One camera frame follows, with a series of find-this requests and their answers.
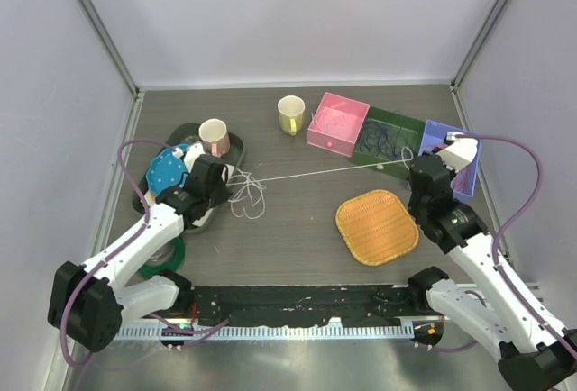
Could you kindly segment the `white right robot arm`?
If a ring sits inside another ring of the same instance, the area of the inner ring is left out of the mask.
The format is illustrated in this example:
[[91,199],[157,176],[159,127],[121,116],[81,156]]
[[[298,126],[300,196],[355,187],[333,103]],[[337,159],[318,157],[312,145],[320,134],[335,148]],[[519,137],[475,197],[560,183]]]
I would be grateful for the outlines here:
[[409,164],[408,211],[423,234],[473,280],[488,305],[473,300],[437,267],[408,281],[408,306],[452,319],[497,362],[513,390],[549,390],[576,372],[576,331],[568,329],[493,252],[487,225],[453,198],[454,172],[435,154]]

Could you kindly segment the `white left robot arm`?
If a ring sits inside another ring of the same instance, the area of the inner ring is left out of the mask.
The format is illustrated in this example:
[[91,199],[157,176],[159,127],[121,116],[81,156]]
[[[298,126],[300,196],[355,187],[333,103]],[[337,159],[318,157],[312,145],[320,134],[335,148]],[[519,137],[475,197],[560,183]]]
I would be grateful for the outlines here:
[[143,283],[128,282],[161,247],[229,199],[227,180],[228,167],[221,159],[196,158],[191,174],[159,193],[148,213],[113,244],[81,265],[62,264],[55,272],[47,317],[61,338],[99,352],[122,325],[143,316],[185,316],[193,301],[185,277],[162,270]]

